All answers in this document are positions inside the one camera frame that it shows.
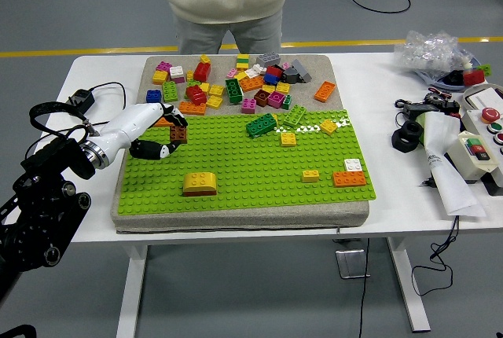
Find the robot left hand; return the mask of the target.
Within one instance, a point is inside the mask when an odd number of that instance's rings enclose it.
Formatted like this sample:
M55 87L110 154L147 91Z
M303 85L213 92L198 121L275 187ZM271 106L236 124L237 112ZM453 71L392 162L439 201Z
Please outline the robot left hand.
M188 126L183 114L173 105L160 102L130 105L106 123L97 136L81 144L81 148L97 169L104 169L121 149L131 148L133 142L161 118L176 127Z

